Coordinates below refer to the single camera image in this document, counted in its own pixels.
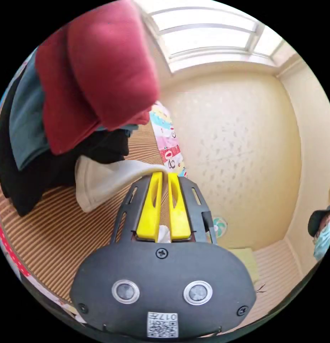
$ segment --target small fan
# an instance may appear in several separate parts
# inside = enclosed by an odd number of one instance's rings
[[[216,238],[219,238],[223,236],[227,231],[227,221],[223,219],[222,217],[213,217],[213,223],[214,223],[214,230]]]

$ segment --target folded clothes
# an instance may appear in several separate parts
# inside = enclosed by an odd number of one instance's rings
[[[103,165],[81,156],[76,164],[76,198],[84,212],[90,212],[116,193],[145,175],[163,172],[163,192],[167,185],[165,166],[126,160]]]
[[[18,170],[23,170],[35,157],[50,149],[43,125],[45,95],[35,69],[35,54],[36,51],[25,67],[10,113],[9,135]],[[121,129],[130,137],[138,125],[126,125]]]
[[[20,216],[28,214],[42,197],[45,190],[57,186],[75,184],[74,170],[81,155],[99,163],[124,160],[128,155],[128,137],[124,130],[98,131],[62,155],[46,151],[37,156],[22,171],[19,171],[11,149],[9,120],[14,94],[22,74],[7,92],[0,114],[0,183],[6,198]]]
[[[69,151],[100,125],[112,131],[146,124],[158,99],[154,61],[131,0],[100,6],[65,25],[39,46],[35,66],[54,154]]]

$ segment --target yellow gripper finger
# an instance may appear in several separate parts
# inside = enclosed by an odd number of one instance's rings
[[[191,236],[183,196],[176,173],[168,174],[171,241],[186,240]]]
[[[139,239],[152,240],[154,242],[158,240],[162,185],[163,173],[161,171],[153,173],[136,229],[136,235]]]

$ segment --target woven mat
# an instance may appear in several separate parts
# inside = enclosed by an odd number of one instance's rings
[[[163,164],[151,124],[129,140],[127,159]],[[69,291],[80,263],[109,244],[118,208],[129,186],[90,213],[77,204],[74,188],[48,191],[35,209],[21,218],[0,187],[0,221],[27,270],[55,295],[70,302]],[[168,200],[162,200],[160,223],[168,226]]]

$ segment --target person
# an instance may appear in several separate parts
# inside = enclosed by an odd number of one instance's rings
[[[330,205],[325,210],[312,213],[308,222],[308,233],[314,243],[314,257],[319,262],[330,246]]]

